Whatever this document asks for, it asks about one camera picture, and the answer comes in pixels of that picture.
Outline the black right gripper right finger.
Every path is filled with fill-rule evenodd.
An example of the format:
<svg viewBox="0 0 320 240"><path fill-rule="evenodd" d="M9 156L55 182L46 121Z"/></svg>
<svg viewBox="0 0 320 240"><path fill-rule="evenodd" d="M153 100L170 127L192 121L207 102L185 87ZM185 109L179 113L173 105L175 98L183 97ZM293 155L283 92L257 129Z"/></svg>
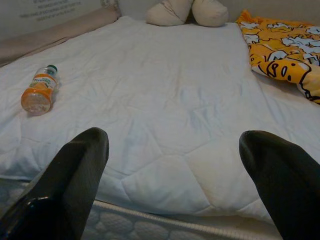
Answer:
<svg viewBox="0 0 320 240"><path fill-rule="evenodd" d="M239 154L283 240L320 240L320 164L262 130L241 134Z"/></svg>

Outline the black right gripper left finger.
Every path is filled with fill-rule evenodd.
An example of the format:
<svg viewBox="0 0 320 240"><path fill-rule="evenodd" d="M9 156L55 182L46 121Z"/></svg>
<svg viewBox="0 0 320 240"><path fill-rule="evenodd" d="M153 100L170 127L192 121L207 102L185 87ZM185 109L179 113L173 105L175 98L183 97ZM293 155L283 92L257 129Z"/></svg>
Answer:
<svg viewBox="0 0 320 240"><path fill-rule="evenodd" d="M0 240L81 240L108 158L98 127L66 143L0 217Z"/></svg>

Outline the orange juice bottle green cap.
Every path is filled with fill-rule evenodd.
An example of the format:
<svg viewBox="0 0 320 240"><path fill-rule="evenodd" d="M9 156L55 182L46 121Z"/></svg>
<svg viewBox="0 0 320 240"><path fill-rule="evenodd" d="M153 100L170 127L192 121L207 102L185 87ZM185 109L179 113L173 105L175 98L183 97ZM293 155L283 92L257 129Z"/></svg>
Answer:
<svg viewBox="0 0 320 240"><path fill-rule="evenodd" d="M31 115L46 114L52 108L59 85L58 68L55 65L39 68L21 96L22 108Z"/></svg>

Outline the yellow egg cartoon print blanket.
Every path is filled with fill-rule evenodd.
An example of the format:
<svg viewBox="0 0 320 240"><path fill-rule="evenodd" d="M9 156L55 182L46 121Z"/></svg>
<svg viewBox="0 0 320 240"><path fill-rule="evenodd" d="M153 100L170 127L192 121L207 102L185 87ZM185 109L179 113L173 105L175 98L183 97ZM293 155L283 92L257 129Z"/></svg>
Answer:
<svg viewBox="0 0 320 240"><path fill-rule="evenodd" d="M320 26L253 17L247 10L236 22L254 72L295 84L306 99L320 105Z"/></svg>

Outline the white quilted mattress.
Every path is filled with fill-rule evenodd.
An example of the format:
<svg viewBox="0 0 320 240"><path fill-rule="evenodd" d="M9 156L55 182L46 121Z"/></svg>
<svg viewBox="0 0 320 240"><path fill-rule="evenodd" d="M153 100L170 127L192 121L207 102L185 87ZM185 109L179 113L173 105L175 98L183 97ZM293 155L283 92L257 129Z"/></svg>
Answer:
<svg viewBox="0 0 320 240"><path fill-rule="evenodd" d="M320 105L306 100L288 83L281 83L286 97L279 104L285 135L320 162ZM0 177L0 218L15 203L31 180ZM84 228L84 240L279 240L269 222L240 215L159 214L99 200L98 190Z"/></svg>

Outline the white quilted bed pad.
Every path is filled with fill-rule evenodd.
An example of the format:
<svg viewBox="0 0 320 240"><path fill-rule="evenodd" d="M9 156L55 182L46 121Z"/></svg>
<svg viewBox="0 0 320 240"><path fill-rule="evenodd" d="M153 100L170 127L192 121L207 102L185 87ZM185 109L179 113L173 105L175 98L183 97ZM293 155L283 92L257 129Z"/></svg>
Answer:
<svg viewBox="0 0 320 240"><path fill-rule="evenodd" d="M21 96L58 69L51 109ZM97 198L155 214L270 222L239 156L247 130L284 136L282 84L253 73L235 23L159 27L128 16L0 68L0 178L32 180L81 132L107 132Z"/></svg>

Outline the beige long pillow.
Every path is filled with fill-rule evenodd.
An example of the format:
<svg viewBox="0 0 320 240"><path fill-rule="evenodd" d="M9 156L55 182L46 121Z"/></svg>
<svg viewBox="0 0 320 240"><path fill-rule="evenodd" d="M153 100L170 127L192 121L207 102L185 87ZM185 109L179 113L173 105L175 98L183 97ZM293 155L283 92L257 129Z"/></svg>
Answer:
<svg viewBox="0 0 320 240"><path fill-rule="evenodd" d="M114 23L121 16L116 6L102 7L65 23L0 41L0 68L79 35Z"/></svg>

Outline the white sheet with printed text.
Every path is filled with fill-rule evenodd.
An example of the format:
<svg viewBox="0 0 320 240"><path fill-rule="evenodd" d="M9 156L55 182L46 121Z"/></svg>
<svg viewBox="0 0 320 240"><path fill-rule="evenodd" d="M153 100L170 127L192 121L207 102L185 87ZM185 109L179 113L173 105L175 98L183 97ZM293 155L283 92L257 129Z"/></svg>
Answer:
<svg viewBox="0 0 320 240"><path fill-rule="evenodd" d="M82 0L19 0L19 18L42 22L69 15L83 5Z"/></svg>

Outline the floral patterned pillow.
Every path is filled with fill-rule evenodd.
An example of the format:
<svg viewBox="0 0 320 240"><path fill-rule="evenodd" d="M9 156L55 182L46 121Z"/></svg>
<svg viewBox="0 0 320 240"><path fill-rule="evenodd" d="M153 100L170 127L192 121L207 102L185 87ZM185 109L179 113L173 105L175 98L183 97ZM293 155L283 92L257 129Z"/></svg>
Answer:
<svg viewBox="0 0 320 240"><path fill-rule="evenodd" d="M115 11L120 11L118 0L99 0L102 8L111 8Z"/></svg>

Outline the beige plush toy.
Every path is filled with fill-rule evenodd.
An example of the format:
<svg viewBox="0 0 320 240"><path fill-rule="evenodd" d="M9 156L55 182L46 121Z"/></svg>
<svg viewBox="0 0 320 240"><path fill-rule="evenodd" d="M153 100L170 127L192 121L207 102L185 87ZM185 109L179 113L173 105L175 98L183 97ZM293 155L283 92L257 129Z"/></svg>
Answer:
<svg viewBox="0 0 320 240"><path fill-rule="evenodd" d="M229 11L218 0L162 0L146 12L146 22L156 26L179 26L192 14L196 23L204 27L221 27Z"/></svg>

